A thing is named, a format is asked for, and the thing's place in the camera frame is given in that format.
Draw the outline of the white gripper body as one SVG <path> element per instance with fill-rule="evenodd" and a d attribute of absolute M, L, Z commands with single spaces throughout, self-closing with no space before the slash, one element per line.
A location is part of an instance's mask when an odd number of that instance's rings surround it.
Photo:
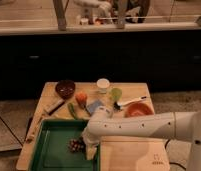
<path fill-rule="evenodd" d="M 86 145 L 86 159 L 92 160 L 96 153 L 97 147 L 100 144 L 100 138 L 90 133 L 87 129 L 84 129 L 82 134 L 83 142 Z"/>

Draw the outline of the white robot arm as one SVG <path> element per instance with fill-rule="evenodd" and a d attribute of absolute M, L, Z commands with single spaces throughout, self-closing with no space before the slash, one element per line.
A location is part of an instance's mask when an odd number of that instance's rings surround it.
<path fill-rule="evenodd" d="M 105 107 L 99 107 L 87 122 L 82 137 L 87 147 L 96 147 L 103 136 L 190 142 L 191 150 L 186 171 L 201 171 L 201 111 L 116 118 Z"/>

